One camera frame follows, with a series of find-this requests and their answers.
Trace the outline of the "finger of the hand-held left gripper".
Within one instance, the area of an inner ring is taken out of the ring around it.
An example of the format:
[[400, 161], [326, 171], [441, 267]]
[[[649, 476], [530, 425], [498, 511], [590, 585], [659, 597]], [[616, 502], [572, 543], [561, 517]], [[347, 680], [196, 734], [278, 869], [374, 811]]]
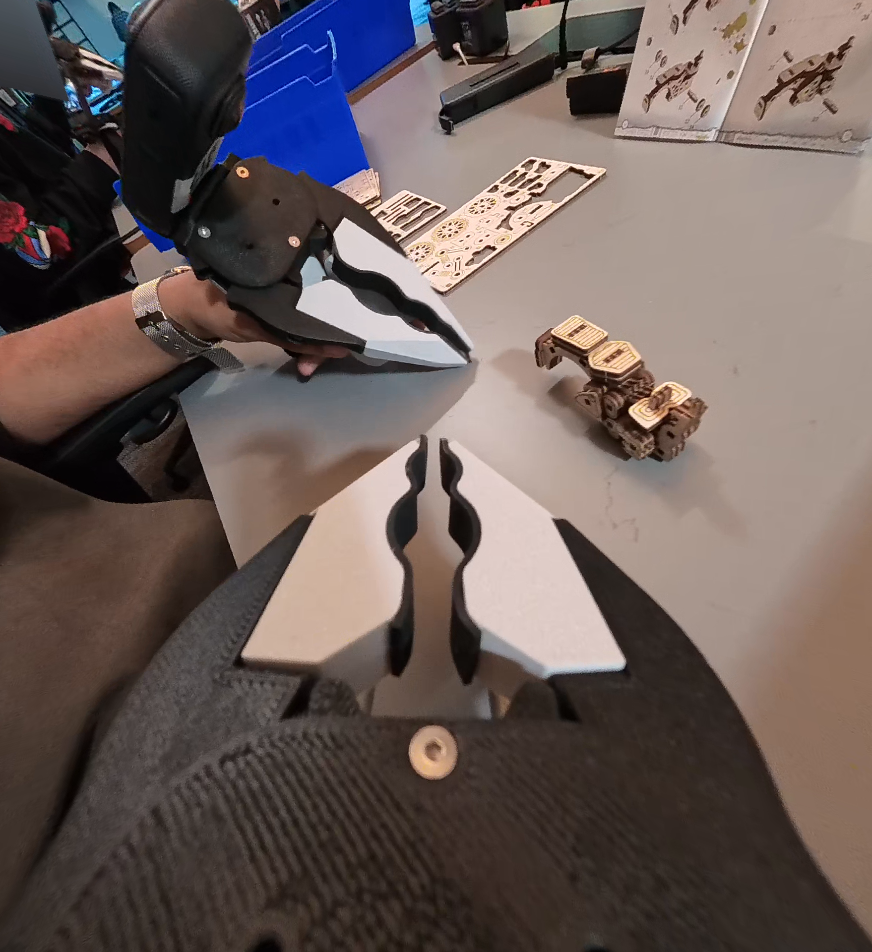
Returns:
[[298, 310], [356, 338], [351, 348], [371, 361], [444, 369], [471, 360], [472, 341], [427, 282], [392, 303], [382, 292], [324, 279], [303, 290]]
[[423, 348], [435, 355], [435, 340], [454, 359], [470, 359], [473, 342], [417, 266], [400, 250], [350, 220], [333, 232], [334, 276], [365, 303], [385, 304], [412, 335], [391, 350], [393, 359], [407, 359], [408, 351]]

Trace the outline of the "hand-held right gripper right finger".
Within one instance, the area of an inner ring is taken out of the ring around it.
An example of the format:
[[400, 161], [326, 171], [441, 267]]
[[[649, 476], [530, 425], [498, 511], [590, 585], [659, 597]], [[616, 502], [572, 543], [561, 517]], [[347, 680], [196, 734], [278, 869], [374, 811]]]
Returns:
[[457, 441], [439, 445], [448, 531], [461, 552], [451, 583], [450, 652], [500, 718], [525, 684], [618, 674], [626, 659], [551, 512]]

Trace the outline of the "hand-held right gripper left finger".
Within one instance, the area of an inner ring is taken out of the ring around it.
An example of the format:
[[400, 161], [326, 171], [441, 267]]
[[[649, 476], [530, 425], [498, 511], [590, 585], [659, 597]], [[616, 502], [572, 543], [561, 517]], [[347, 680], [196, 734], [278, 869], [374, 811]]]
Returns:
[[429, 442], [419, 436], [342, 488], [279, 538], [286, 566], [242, 647], [240, 669], [346, 684], [371, 714], [415, 637], [413, 568]]

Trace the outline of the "large wooden parts sheet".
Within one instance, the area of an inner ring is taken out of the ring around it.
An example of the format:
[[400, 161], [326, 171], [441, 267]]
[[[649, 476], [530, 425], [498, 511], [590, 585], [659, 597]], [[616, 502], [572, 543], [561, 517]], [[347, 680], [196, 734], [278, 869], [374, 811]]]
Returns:
[[606, 175], [597, 166], [525, 158], [418, 236], [406, 255], [446, 295]]

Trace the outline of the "wooden puzzle model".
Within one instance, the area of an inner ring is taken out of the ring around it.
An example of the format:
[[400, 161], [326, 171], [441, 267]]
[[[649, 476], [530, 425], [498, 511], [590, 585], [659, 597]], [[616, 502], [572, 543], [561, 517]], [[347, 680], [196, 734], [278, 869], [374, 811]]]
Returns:
[[542, 333], [534, 356], [546, 370], [567, 360], [585, 371], [586, 383], [575, 403], [634, 460], [677, 458], [707, 410], [684, 385], [657, 381], [630, 342], [610, 339], [602, 327], [579, 315]]

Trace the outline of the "person's left forearm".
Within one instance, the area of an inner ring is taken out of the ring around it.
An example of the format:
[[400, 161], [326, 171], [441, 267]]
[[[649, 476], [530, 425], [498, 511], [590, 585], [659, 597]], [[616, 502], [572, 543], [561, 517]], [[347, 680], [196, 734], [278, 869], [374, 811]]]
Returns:
[[0, 456], [44, 446], [183, 359], [138, 327], [129, 293], [0, 337]]

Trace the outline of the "grey desk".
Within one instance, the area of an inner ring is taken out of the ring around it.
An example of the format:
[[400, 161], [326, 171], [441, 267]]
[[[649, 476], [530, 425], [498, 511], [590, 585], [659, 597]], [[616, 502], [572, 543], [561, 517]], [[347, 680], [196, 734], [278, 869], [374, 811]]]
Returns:
[[[301, 383], [267, 346], [183, 395], [238, 565], [426, 432], [409, 669], [374, 713], [476, 714], [449, 657], [438, 444], [455, 440], [566, 518], [690, 636], [760, 744], [818, 863], [872, 937], [872, 142], [860, 156], [615, 138], [569, 114], [565, 78], [446, 135], [472, 74], [428, 53], [352, 108], [388, 197], [458, 208], [528, 156], [606, 177], [446, 302], [475, 343], [454, 371], [356, 362]], [[570, 316], [630, 342], [707, 405], [674, 460], [628, 458], [537, 366]]]

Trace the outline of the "person's left hand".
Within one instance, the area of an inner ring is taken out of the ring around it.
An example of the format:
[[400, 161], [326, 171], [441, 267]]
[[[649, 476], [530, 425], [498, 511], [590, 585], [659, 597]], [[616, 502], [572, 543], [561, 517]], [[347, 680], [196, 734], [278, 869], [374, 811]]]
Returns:
[[233, 310], [223, 292], [190, 270], [163, 279], [157, 291], [165, 315], [187, 332], [205, 341], [276, 346], [292, 358], [301, 380], [310, 378], [322, 364], [350, 355], [342, 347], [295, 343], [280, 337], [246, 313]]

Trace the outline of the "small wooden parts sheet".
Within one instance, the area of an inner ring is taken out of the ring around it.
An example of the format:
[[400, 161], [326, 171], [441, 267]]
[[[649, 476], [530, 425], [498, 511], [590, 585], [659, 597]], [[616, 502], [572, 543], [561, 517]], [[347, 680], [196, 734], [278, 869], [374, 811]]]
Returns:
[[445, 205], [407, 189], [371, 209], [371, 214], [396, 242], [403, 243], [442, 219]]

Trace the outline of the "wooden sheet stack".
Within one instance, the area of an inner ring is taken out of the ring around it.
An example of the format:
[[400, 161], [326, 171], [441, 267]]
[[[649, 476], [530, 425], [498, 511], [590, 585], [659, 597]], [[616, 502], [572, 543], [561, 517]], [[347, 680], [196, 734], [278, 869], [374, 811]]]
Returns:
[[334, 188], [367, 209], [376, 208], [382, 202], [380, 177], [373, 169], [353, 173]]

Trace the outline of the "silver mesh wristwatch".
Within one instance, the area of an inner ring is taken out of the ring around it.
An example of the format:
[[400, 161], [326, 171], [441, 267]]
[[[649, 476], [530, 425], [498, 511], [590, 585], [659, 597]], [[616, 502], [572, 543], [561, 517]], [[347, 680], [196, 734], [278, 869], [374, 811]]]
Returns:
[[225, 374], [245, 370], [244, 363], [225, 346], [221, 337], [204, 338], [186, 329], [169, 316], [160, 301], [159, 289], [163, 282], [181, 274], [192, 273], [190, 266], [170, 268], [160, 276], [140, 283], [131, 294], [135, 323], [144, 336], [160, 351], [190, 362], [204, 359]]

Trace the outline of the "long black device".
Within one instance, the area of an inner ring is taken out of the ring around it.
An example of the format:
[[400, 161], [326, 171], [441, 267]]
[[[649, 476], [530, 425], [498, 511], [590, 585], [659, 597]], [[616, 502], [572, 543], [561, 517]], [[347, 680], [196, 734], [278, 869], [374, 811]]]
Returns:
[[556, 54], [526, 49], [440, 93], [438, 123], [447, 135], [457, 125], [552, 80]]

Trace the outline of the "black office chair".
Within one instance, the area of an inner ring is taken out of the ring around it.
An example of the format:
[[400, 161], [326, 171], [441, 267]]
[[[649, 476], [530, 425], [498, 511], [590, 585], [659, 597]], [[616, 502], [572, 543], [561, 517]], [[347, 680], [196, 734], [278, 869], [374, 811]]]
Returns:
[[149, 495], [119, 461], [123, 441], [142, 446], [161, 436], [177, 417], [177, 397], [213, 369], [206, 358], [177, 366], [41, 447], [30, 467], [104, 502], [149, 504]]

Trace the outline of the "black pouch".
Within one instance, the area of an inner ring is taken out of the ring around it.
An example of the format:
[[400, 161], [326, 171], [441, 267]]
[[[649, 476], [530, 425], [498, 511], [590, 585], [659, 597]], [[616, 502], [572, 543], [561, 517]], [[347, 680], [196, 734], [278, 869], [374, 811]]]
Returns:
[[460, 55], [483, 58], [507, 50], [504, 1], [430, 1], [428, 22], [435, 51], [444, 61]]

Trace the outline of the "black box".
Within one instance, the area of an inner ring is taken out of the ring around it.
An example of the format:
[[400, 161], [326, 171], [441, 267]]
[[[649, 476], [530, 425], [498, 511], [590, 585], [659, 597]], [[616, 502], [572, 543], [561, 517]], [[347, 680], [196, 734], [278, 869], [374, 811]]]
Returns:
[[572, 116], [618, 115], [630, 74], [630, 63], [597, 66], [566, 79], [565, 94]]

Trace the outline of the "person's brown sweater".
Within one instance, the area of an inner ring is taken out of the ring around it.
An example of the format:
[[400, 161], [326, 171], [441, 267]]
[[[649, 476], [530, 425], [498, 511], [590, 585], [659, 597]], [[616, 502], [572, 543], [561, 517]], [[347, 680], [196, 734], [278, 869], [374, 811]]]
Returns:
[[234, 569], [209, 502], [104, 502], [0, 455], [0, 918], [114, 697]]

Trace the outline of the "dark grey tablet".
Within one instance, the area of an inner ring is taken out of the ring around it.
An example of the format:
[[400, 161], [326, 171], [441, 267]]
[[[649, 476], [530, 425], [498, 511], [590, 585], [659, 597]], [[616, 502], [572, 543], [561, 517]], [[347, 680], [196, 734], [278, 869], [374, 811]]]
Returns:
[[[557, 54], [563, 2], [524, 7], [506, 14], [509, 51], [525, 49]], [[640, 27], [644, 2], [570, 1], [565, 14], [565, 42], [570, 53], [607, 47]]]

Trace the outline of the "white instruction booklet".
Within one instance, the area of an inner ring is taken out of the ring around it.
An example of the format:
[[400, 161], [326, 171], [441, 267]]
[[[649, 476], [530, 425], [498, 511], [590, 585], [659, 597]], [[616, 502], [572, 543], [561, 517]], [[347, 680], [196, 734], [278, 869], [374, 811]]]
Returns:
[[615, 135], [863, 152], [872, 1], [645, 2]]

